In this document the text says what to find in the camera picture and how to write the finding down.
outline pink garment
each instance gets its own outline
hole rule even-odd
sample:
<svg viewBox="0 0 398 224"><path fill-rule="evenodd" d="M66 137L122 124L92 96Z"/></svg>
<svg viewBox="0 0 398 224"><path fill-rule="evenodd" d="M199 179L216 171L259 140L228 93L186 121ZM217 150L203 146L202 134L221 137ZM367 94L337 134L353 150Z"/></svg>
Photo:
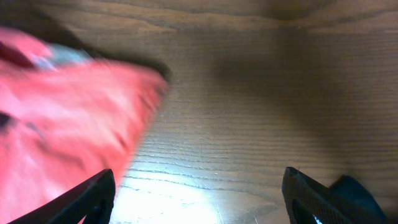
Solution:
<svg viewBox="0 0 398 224"><path fill-rule="evenodd" d="M154 118L155 70L91 60L43 71L47 44L0 28L0 220L10 222L110 168L116 185Z"/></svg>

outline wooden table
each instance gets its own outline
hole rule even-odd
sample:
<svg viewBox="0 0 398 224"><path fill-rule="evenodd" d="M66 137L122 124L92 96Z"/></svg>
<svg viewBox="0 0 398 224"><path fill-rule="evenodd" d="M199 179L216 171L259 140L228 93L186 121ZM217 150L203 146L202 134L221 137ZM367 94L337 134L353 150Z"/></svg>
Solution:
<svg viewBox="0 0 398 224"><path fill-rule="evenodd" d="M396 218L397 1L1 2L3 24L168 66L113 223L288 223L287 166L352 175Z"/></svg>

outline black object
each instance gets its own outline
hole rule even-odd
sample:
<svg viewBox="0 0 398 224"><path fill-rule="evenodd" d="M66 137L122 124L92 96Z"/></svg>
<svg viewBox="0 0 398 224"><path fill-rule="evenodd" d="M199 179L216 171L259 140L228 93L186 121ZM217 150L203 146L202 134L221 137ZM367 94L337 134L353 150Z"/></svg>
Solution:
<svg viewBox="0 0 398 224"><path fill-rule="evenodd" d="M297 169L287 167L282 193L291 224L387 223L372 195L347 175L327 188Z"/></svg>
<svg viewBox="0 0 398 224"><path fill-rule="evenodd" d="M109 223L116 193L113 172L105 169L44 206L10 223Z"/></svg>

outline blurry pink object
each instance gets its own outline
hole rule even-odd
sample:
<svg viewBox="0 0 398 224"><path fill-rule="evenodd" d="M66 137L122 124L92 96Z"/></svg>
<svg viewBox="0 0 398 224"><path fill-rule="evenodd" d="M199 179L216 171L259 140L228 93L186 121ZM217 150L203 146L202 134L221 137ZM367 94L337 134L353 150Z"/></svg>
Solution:
<svg viewBox="0 0 398 224"><path fill-rule="evenodd" d="M90 60L41 70L48 45L0 28L0 221L48 203L105 168L116 185L166 83L155 70Z"/></svg>

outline wooden surface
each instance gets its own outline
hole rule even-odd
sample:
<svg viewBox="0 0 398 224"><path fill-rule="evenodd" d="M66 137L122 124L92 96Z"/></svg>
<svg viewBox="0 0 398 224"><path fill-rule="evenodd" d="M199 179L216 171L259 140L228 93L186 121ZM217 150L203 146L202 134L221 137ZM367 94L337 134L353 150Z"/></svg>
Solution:
<svg viewBox="0 0 398 224"><path fill-rule="evenodd" d="M395 219L397 1L1 2L3 24L168 66L113 223L288 223L287 166L352 175Z"/></svg>

